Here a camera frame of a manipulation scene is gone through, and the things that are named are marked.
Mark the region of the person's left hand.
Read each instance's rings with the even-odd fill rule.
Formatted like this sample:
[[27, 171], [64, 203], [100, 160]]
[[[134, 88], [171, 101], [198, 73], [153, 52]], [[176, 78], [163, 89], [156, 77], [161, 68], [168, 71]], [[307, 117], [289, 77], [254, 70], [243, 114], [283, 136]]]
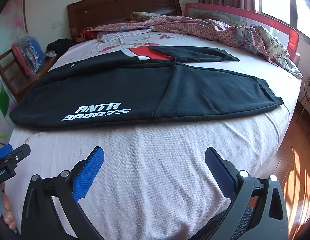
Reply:
[[11, 202], [4, 192], [2, 192], [2, 204], [5, 210], [3, 215], [4, 222], [7, 224], [10, 230], [15, 230], [17, 225], [14, 215], [11, 211]]

